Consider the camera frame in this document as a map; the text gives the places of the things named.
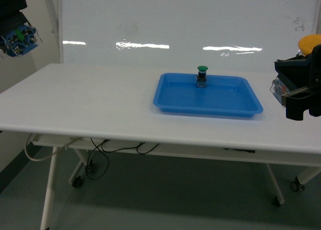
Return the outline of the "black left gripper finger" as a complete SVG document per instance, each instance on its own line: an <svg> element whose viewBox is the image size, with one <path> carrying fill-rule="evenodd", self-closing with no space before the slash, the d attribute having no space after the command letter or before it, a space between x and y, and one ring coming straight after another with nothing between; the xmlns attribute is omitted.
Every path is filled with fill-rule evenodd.
<svg viewBox="0 0 321 230"><path fill-rule="evenodd" d="M28 22L21 12L26 7L26 0L1 0L1 35Z"/></svg>

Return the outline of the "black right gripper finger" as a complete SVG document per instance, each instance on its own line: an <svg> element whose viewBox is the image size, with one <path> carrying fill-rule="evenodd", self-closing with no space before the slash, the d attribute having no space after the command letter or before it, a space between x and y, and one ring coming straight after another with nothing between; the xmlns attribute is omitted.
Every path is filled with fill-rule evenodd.
<svg viewBox="0 0 321 230"><path fill-rule="evenodd" d="M320 117L320 84L305 86L282 95L281 104L286 108L288 119L302 121L306 110L311 116Z"/></svg>
<svg viewBox="0 0 321 230"><path fill-rule="evenodd" d="M274 62L280 81L289 89L320 84L320 44L306 56L296 56Z"/></svg>

